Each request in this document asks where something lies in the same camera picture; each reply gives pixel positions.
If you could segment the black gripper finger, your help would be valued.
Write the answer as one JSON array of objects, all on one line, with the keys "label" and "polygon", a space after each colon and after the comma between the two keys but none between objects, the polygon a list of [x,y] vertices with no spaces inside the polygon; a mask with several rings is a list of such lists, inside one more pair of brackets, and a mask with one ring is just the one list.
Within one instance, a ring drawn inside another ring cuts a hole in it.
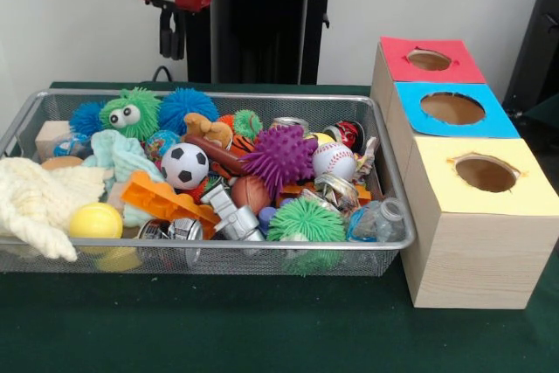
[{"label": "black gripper finger", "polygon": [[172,18],[172,12],[163,8],[160,14],[159,20],[159,52],[166,58],[171,58],[171,41],[172,41],[172,30],[170,25],[170,19]]},{"label": "black gripper finger", "polygon": [[185,51],[185,19],[181,10],[173,12],[175,29],[172,32],[172,59],[184,59]]}]

